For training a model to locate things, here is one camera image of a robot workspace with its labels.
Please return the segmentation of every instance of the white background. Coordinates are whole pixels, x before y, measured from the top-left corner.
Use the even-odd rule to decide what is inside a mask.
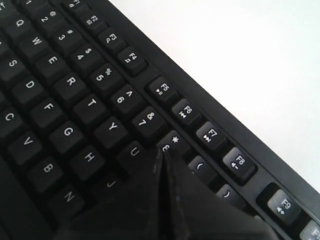
[[[320,192],[319,0],[111,2]]]

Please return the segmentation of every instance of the black key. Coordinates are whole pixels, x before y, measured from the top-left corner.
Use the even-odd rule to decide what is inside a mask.
[[[200,112],[190,105],[186,99],[181,99],[174,105],[172,112],[187,128],[192,128],[199,123],[202,118]]]
[[[221,130],[207,121],[196,131],[196,136],[211,151],[216,151],[226,143],[226,137]]]
[[[12,87],[28,75],[26,66],[15,55],[9,55],[0,62],[0,81],[7,88]]]
[[[33,64],[51,50],[47,41],[38,33],[32,34],[21,42],[18,48],[30,64]]]
[[[32,28],[31,23],[23,16],[20,16],[14,20],[13,23],[5,26],[3,31],[9,41],[17,45],[23,38],[33,32],[34,29]]]
[[[21,0],[19,5],[23,14],[27,14],[32,20],[50,7],[47,0]]]
[[[82,16],[90,10],[89,6],[82,0],[68,0],[62,3],[64,8],[76,17]]]
[[[301,240],[319,240],[320,239],[320,226],[313,220],[305,226],[300,233]]]
[[[228,204],[236,207],[239,210],[242,210],[246,207],[247,203],[245,200],[228,184],[225,184],[216,195],[226,201]]]
[[[44,83],[48,86],[51,86],[70,72],[70,68],[65,60],[63,60],[56,52],[49,53],[41,60],[37,61],[35,68]]]
[[[110,172],[93,186],[92,193],[99,202],[103,202],[107,197],[114,194],[122,184],[123,181],[117,175]]]
[[[55,49],[63,56],[68,57],[86,43],[82,35],[73,26],[68,26],[52,35]]]
[[[189,168],[205,185],[210,185],[218,179],[218,173],[201,156],[196,156]]]
[[[72,185],[68,185],[48,202],[48,206],[55,219],[65,223],[85,206],[85,201]]]
[[[94,131],[94,136],[105,149],[111,150],[125,142],[129,138],[129,133],[122,123],[113,116]]]
[[[19,82],[11,91],[15,100],[26,110],[33,108],[47,96],[42,85],[33,76]]]
[[[73,72],[59,80],[53,89],[65,108],[71,108],[90,92],[84,81]]]
[[[122,118],[129,119],[143,108],[145,101],[131,85],[127,84],[112,95],[111,104]]]
[[[163,152],[174,149],[182,157],[187,157],[192,151],[190,144],[175,130],[169,132],[156,146]]]
[[[141,146],[140,143],[134,141],[125,149],[123,149],[116,159],[126,170],[126,172],[132,175],[144,163],[143,156],[145,154],[147,154],[147,151]]]
[[[256,171],[254,162],[245,156],[237,147],[234,147],[224,156],[223,163],[240,183],[247,182]]]
[[[44,193],[63,175],[61,168],[52,157],[42,160],[27,173],[29,181],[39,193]]]
[[[92,73],[89,77],[89,82],[94,91],[98,92],[102,98],[109,97],[125,84],[124,78],[109,63],[103,65],[97,71]]]
[[[30,116],[39,131],[46,134],[61,124],[66,116],[56,102],[47,98],[30,111]]]
[[[0,112],[0,143],[6,144],[19,136],[26,128],[13,107]]]
[[[11,0],[2,0],[0,2],[0,28],[10,23],[19,13]]]
[[[94,94],[79,102],[72,111],[88,130],[96,127],[110,115],[104,103]]]
[[[132,124],[147,142],[155,140],[159,135],[163,134],[167,128],[167,123],[164,118],[151,106],[148,106],[136,116]]]
[[[82,181],[87,181],[105,164],[105,159],[93,147],[88,146],[70,161],[71,169]]]
[[[5,109],[5,107],[9,106],[9,102],[4,96],[4,94],[0,91],[0,111]]]
[[[99,40],[105,49],[113,55],[120,53],[127,46],[125,40],[111,27],[99,34]]]
[[[60,155],[66,155],[79,147],[85,137],[75,124],[67,121],[49,135],[49,140]]]
[[[8,152],[15,162],[22,166],[38,158],[43,152],[43,146],[38,138],[29,131],[10,144]]]
[[[70,60],[82,78],[86,78],[104,63],[102,55],[91,44],[86,44],[77,50],[71,55]]]
[[[0,58],[4,58],[9,53],[8,44],[0,37]]]
[[[104,19],[92,10],[85,12],[80,18],[80,22],[90,33],[96,36],[108,27]]]
[[[300,206],[281,189],[267,201],[267,207],[286,225],[291,225],[301,212]]]
[[[124,65],[124,67],[129,71],[129,73],[133,76],[138,75],[147,67],[146,60],[141,57],[132,46],[129,46],[125,50],[120,52],[117,57]]]
[[[178,91],[174,89],[163,76],[154,80],[150,84],[149,90],[151,94],[164,105],[170,105],[179,98]]]
[[[46,38],[51,37],[55,31],[67,24],[61,13],[54,7],[46,8],[44,12],[35,18],[35,23]]]

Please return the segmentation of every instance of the white surface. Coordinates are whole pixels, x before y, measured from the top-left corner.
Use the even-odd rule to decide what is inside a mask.
[[[319,0],[111,2],[320,192]]]

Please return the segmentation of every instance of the j key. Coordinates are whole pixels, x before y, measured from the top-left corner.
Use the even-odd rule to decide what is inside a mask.
[[[12,88],[11,92],[14,99],[25,110],[33,108],[47,96],[42,85],[33,76],[19,82]]]
[[[31,31],[34,31],[31,23],[23,16],[16,18],[13,23],[4,27],[5,35],[11,43],[17,45]]]
[[[311,220],[300,233],[301,240],[319,240],[320,226]]]
[[[19,5],[32,20],[50,7],[47,0],[21,0]]]
[[[72,185],[68,185],[48,202],[48,206],[55,219],[65,223],[85,206],[85,201]]]
[[[281,189],[267,201],[267,207],[286,225],[291,225],[301,212],[300,206]]]
[[[143,156],[147,151],[137,141],[132,142],[116,157],[126,172],[132,175],[144,163]]]
[[[86,44],[70,57],[71,63],[82,78],[86,78],[104,63],[102,55],[90,44]]]
[[[46,38],[67,24],[64,17],[55,8],[46,8],[35,18],[35,23]]]
[[[120,53],[127,46],[125,40],[111,27],[99,34],[99,40],[105,49],[113,55]]]
[[[191,106],[186,99],[182,99],[174,105],[172,112],[187,128],[192,128],[202,118],[200,112]]]
[[[23,40],[18,49],[30,64],[33,64],[51,50],[47,41],[38,33],[34,33]]]
[[[11,0],[2,0],[0,2],[0,29],[7,23],[11,22],[14,18],[18,17],[15,6],[12,4]]]
[[[77,17],[82,16],[85,12],[90,10],[89,6],[82,0],[67,0],[64,1],[62,5],[67,11]]]
[[[71,108],[90,92],[86,84],[73,72],[59,80],[53,89],[66,108]]]
[[[70,167],[82,181],[87,181],[105,164],[104,158],[93,147],[88,146],[70,161]]]
[[[0,91],[0,111],[5,109],[5,107],[9,106],[9,102],[4,96],[4,94]]]
[[[33,167],[27,177],[39,193],[44,193],[63,177],[63,172],[52,157],[47,157]]]
[[[23,120],[12,107],[0,112],[0,144],[6,144],[21,134],[26,128]]]
[[[109,63],[100,67],[89,77],[90,84],[102,98],[109,97],[125,84],[124,78]]]
[[[105,104],[93,94],[79,102],[72,111],[87,130],[97,126],[110,115]]]
[[[170,105],[179,98],[177,90],[175,90],[163,76],[154,80],[154,82],[150,84],[149,90],[151,94],[164,105]]]
[[[79,47],[85,44],[85,39],[73,27],[68,26],[52,35],[55,49],[63,56],[68,57]]]
[[[6,42],[0,37],[0,58],[4,58],[9,53],[9,46]]]
[[[132,76],[138,75],[147,67],[146,60],[132,46],[127,47],[117,57]]]
[[[196,156],[188,167],[205,185],[210,185],[218,179],[217,172],[201,157]]]
[[[0,81],[7,88],[12,87],[28,75],[22,61],[15,55],[9,55],[0,62]]]
[[[66,118],[61,108],[51,98],[47,98],[32,109],[30,116],[35,125],[39,128],[40,132],[43,134],[52,131]]]
[[[127,84],[111,97],[111,104],[122,118],[129,119],[141,110],[145,101],[131,85]]]
[[[85,137],[72,122],[67,121],[49,135],[49,140],[60,155],[66,155],[79,147]]]
[[[242,210],[246,207],[247,203],[243,198],[228,184],[225,184],[217,193],[216,195],[226,201],[228,204],[236,207],[239,210]]]
[[[80,18],[81,24],[93,35],[98,35],[108,26],[101,16],[90,10]]]
[[[123,184],[123,181],[114,173],[110,172],[92,188],[93,195],[99,202],[114,194]]]
[[[158,144],[158,148],[161,148],[163,152],[174,149],[182,157],[187,157],[192,151],[191,146],[184,140],[177,131],[172,130],[169,132]]]
[[[129,133],[122,123],[113,116],[94,131],[94,136],[105,149],[111,150],[125,142],[129,138]]]
[[[221,130],[209,121],[196,131],[196,136],[213,152],[222,147],[226,142],[226,137]]]
[[[237,147],[234,147],[224,156],[223,163],[240,183],[248,181],[256,171],[254,162],[245,156]]]
[[[43,146],[32,132],[26,132],[8,147],[14,161],[22,166],[33,161],[43,152]]]
[[[132,124],[146,142],[154,140],[167,128],[164,118],[151,106],[139,113],[133,119]]]
[[[70,72],[65,60],[56,52],[49,53],[37,61],[35,63],[35,69],[48,86],[51,86]]]

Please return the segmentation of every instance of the keyboard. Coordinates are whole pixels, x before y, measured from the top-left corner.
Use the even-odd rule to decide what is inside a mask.
[[[110,2],[0,0],[0,235],[50,239],[154,147],[280,239],[320,239],[319,194]]]

